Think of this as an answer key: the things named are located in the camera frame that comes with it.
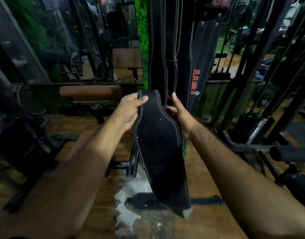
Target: hand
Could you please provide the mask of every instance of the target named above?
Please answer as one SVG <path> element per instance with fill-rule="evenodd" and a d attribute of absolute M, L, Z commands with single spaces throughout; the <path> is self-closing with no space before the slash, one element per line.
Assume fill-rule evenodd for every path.
<path fill-rule="evenodd" d="M 124 96 L 111 115 L 111 119 L 121 125 L 123 132 L 128 131 L 138 117 L 138 107 L 145 104 L 147 100 L 148 96 L 138 99 L 138 93 Z"/>
<path fill-rule="evenodd" d="M 181 101 L 176 96 L 176 93 L 172 93 L 172 101 L 175 105 L 166 106 L 166 113 L 174 120 L 178 120 L 181 126 L 182 137 L 184 139 L 191 139 L 191 134 L 194 130 L 198 129 L 200 123 L 194 119 L 190 113 L 185 109 Z"/>

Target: usi logo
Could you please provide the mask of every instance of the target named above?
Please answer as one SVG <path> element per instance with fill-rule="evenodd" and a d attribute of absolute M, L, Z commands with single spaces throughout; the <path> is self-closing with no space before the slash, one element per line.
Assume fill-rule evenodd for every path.
<path fill-rule="evenodd" d="M 229 7 L 231 0 L 212 0 L 214 6 Z"/>
<path fill-rule="evenodd" d="M 193 75 L 192 75 L 192 84 L 191 84 L 191 92 L 190 94 L 194 95 L 199 95 L 199 92 L 197 94 L 197 92 L 195 92 L 195 89 L 197 88 L 197 83 L 198 83 L 198 79 L 199 79 L 199 75 L 200 74 L 200 70 L 195 69 L 193 71 Z"/>

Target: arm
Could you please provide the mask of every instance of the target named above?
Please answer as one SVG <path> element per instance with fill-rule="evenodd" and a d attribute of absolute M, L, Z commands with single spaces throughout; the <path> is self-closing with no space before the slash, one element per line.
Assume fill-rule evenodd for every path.
<path fill-rule="evenodd" d="M 173 94 L 182 134 L 191 140 L 232 215 L 249 238 L 305 238 L 305 207 L 198 123 Z"/>
<path fill-rule="evenodd" d="M 97 194 L 100 181 L 125 131 L 137 118 L 137 107 L 148 97 L 125 96 L 110 119 L 85 148 L 74 156 L 36 199 L 26 199 L 5 226 L 1 238 L 26 236 L 31 239 L 65 239 L 82 227 Z"/>

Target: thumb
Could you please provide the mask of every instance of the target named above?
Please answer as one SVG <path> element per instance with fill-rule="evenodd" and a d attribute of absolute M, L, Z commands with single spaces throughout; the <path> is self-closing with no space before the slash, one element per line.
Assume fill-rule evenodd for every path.
<path fill-rule="evenodd" d="M 174 103 L 174 106 L 177 108 L 178 112 L 185 110 L 186 108 L 183 106 L 183 104 L 181 103 L 181 101 L 178 99 L 176 93 L 172 93 L 172 100 Z"/>
<path fill-rule="evenodd" d="M 137 107 L 140 107 L 141 105 L 145 104 L 148 100 L 148 96 L 141 97 L 140 99 L 134 100 L 134 105 Z"/>

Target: weight stack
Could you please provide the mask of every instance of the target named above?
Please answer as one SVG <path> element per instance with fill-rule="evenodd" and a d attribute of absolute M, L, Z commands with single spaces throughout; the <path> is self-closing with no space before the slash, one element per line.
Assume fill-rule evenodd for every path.
<path fill-rule="evenodd" d="M 273 123 L 273 117 L 263 118 L 257 114 L 248 116 L 243 113 L 230 133 L 230 138 L 235 143 L 257 144 L 263 140 L 264 135 Z"/>

